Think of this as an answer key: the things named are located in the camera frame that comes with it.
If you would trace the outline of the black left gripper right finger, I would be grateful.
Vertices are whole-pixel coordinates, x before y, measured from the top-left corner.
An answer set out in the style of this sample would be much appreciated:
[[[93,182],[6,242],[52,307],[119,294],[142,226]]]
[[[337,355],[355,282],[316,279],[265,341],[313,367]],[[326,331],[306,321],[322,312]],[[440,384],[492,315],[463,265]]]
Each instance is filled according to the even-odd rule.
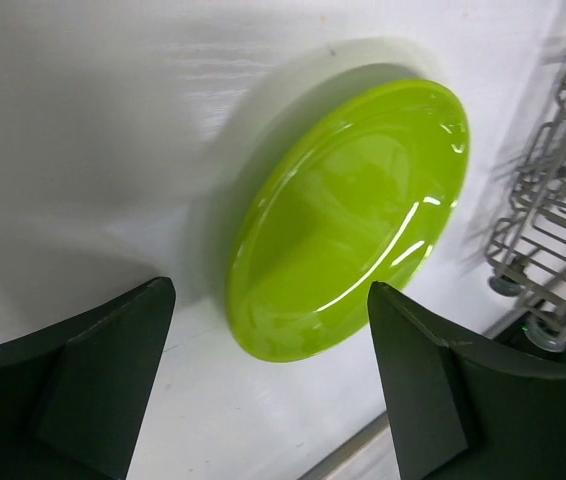
[[[404,479],[566,479],[566,351],[485,338],[393,287],[367,308]]]

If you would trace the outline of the lime green plate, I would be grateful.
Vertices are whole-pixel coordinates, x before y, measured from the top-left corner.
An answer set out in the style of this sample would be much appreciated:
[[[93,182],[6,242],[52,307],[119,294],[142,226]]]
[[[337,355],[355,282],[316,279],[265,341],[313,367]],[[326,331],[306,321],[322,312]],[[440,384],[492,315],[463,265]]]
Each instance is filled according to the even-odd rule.
[[[303,360],[367,324],[376,281],[405,287],[462,192],[470,127],[459,98],[427,79],[374,87],[323,116],[255,194],[228,262],[237,344]]]

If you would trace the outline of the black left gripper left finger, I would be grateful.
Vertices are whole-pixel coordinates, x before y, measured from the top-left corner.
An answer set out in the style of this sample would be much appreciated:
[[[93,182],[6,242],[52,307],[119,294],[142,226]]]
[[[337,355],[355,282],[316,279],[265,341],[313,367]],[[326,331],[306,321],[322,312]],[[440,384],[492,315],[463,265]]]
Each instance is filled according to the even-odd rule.
[[[156,277],[0,344],[0,479],[124,479],[176,300]]]

